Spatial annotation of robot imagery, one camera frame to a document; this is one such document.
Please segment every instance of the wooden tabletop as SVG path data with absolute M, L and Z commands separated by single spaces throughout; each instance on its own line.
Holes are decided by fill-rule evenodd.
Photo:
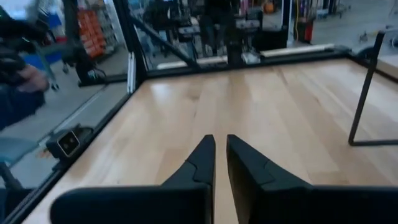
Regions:
M 226 166 L 236 134 L 313 184 L 398 184 L 398 148 L 352 148 L 348 133 L 366 69 L 348 60 L 146 81 L 25 224 L 46 224 L 79 187 L 161 184 L 200 139 L 216 140 L 215 223 L 237 223 Z M 395 84 L 375 77 L 358 138 L 398 136 Z

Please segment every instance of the concrete floor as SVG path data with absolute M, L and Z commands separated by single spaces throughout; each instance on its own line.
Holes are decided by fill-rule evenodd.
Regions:
M 398 16 L 390 14 L 394 0 L 341 0 L 341 2 L 351 5 L 351 10 L 345 12 L 342 18 L 337 16 L 315 21 L 312 44 L 334 43 L 345 45 L 357 52 L 374 43 L 374 38 L 369 38 L 365 43 L 359 43 L 360 34 L 365 31 L 383 29 L 386 25 L 395 25 L 398 22 Z M 264 25 L 279 26 L 281 18 L 280 12 L 265 16 Z M 293 22 L 290 26 L 289 45 L 294 47 L 296 44 L 292 40 L 292 34 Z M 386 41 L 382 54 L 398 54 L 398 51 L 391 49 Z M 164 58 L 163 55 L 157 53 L 156 57 L 147 54 L 147 60 L 152 64 L 150 69 L 153 69 L 159 63 L 179 59 L 173 55 Z M 127 69 L 126 50 L 119 49 L 99 67 L 109 74 L 125 72 Z M 44 140 L 48 133 L 77 123 L 95 126 L 126 94 L 125 83 L 78 88 L 75 73 L 63 74 L 60 63 L 52 65 L 52 68 L 57 76 L 60 91 L 49 91 L 46 94 L 47 104 L 38 110 L 37 114 L 0 133 L 0 138 L 18 138 L 39 144 L 39 147 L 35 147 L 19 159 L 11 169 L 24 187 L 38 186 L 57 162 L 43 150 Z

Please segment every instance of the workshop background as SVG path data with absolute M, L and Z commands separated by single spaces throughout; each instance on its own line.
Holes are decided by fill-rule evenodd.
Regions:
M 0 0 L 8 12 L 23 9 L 31 0 Z M 54 27 L 56 40 L 52 44 L 65 41 L 63 30 L 63 6 L 61 0 L 44 1 L 51 8 L 54 16 Z M 143 13 L 149 1 L 129 0 L 131 8 L 136 12 Z M 268 1 L 250 1 L 250 8 L 261 8 Z M 85 12 L 93 12 L 88 16 L 92 22 L 99 24 L 100 30 L 95 37 L 105 43 L 104 47 L 98 47 L 102 42 L 87 41 L 86 51 L 97 63 L 98 68 L 104 70 L 108 76 L 127 71 L 127 50 L 124 46 L 123 34 L 117 20 L 116 11 L 112 1 L 81 1 L 79 3 Z M 375 33 L 383 30 L 386 26 L 398 25 L 395 0 L 340 0 L 338 11 L 333 15 L 323 16 L 323 1 L 312 1 L 312 13 L 315 16 L 310 41 L 298 43 L 295 39 L 295 17 L 294 7 L 297 5 L 292 0 L 292 22 L 290 25 L 289 46 L 295 47 L 303 44 L 338 44 L 352 48 L 359 52 L 365 47 L 372 46 Z M 280 26 L 282 12 L 276 11 L 264 15 L 265 26 Z M 139 32 L 144 50 L 149 50 L 150 60 L 148 65 L 155 68 L 160 63 L 175 61 L 174 55 L 165 55 L 156 46 L 144 46 L 146 35 Z M 394 47 L 383 48 L 382 54 L 396 54 L 398 50 Z M 22 55 L 28 63 L 43 69 L 43 65 L 37 55 Z M 38 112 L 0 132 L 0 162 L 10 168 L 11 173 L 24 187 L 36 187 L 51 173 L 52 167 L 57 163 L 45 148 L 46 140 L 56 131 L 72 127 L 76 124 L 85 126 L 96 126 L 105 114 L 126 94 L 126 83 L 112 85 L 98 85 L 80 88 L 78 77 L 73 68 L 65 73 L 64 66 L 60 61 L 59 52 L 52 52 L 46 56 L 51 64 L 54 77 L 52 82 L 58 86 L 57 90 L 46 92 L 47 104 Z

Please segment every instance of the person's hand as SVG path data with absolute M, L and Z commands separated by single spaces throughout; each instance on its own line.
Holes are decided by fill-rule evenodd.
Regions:
M 46 91 L 49 88 L 47 77 L 39 69 L 26 65 L 18 74 L 26 80 L 26 82 L 17 87 L 19 91 L 32 93 L 35 91 Z

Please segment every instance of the person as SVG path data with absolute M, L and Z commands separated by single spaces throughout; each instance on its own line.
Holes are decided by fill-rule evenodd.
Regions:
M 17 21 L 0 11 L 0 76 L 15 76 L 18 83 L 0 83 L 0 131 L 34 114 L 45 103 L 49 88 L 46 76 L 34 66 L 26 64 L 18 52 L 7 46 L 7 39 L 26 37 L 42 40 L 45 31 L 23 21 Z
M 224 39 L 227 26 L 234 23 L 233 14 L 236 3 L 234 0 L 205 0 L 204 5 L 205 11 L 199 23 L 205 28 L 208 44 L 213 50 L 213 55 L 215 55 L 217 48 Z M 220 25 L 217 37 L 214 32 L 215 24 Z

